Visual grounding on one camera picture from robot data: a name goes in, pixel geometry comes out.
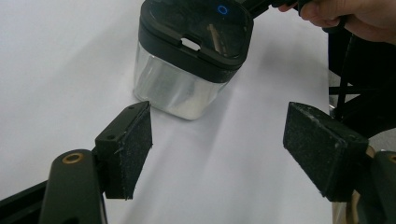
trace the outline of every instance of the white surface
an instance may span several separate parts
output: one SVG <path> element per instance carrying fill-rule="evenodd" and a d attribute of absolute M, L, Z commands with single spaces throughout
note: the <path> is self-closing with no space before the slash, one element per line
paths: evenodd
<path fill-rule="evenodd" d="M 92 149 L 132 95 L 139 1 L 0 2 L 0 199 Z M 296 12 L 255 20 L 246 63 L 196 121 L 152 109 L 153 149 L 109 223 L 331 223 L 282 146 L 289 101 L 327 110 L 327 37 Z"/>

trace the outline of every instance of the blue light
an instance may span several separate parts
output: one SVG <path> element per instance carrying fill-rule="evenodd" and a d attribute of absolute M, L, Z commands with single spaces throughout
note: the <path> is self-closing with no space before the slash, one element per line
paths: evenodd
<path fill-rule="evenodd" d="M 218 12 L 222 15 L 226 15 L 228 13 L 228 8 L 225 6 L 218 6 Z"/>

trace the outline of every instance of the clear plastic container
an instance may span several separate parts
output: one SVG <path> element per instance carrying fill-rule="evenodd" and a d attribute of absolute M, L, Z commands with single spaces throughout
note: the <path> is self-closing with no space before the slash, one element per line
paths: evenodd
<path fill-rule="evenodd" d="M 183 119 L 200 118 L 226 83 L 213 83 L 137 47 L 134 95 Z"/>
<path fill-rule="evenodd" d="M 146 0 L 134 95 L 183 119 L 200 118 L 245 61 L 252 29 L 234 0 Z"/>

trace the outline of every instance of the screw hole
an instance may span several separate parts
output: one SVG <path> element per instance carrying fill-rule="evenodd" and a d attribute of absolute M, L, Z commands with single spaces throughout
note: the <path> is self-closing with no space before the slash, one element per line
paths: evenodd
<path fill-rule="evenodd" d="M 67 156 L 65 156 L 62 159 L 62 162 L 64 164 L 72 164 L 72 163 L 76 163 L 82 160 L 82 158 L 84 157 L 84 155 L 80 152 L 76 152 L 76 153 L 71 153 Z"/>

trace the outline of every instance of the black lid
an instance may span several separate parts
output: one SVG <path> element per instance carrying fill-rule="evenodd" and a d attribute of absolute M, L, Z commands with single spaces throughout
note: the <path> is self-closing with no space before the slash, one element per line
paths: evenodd
<path fill-rule="evenodd" d="M 234 0 L 146 0 L 139 42 L 153 54 L 211 82 L 223 83 L 248 56 L 253 19 Z M 194 50 L 182 38 L 198 44 Z"/>

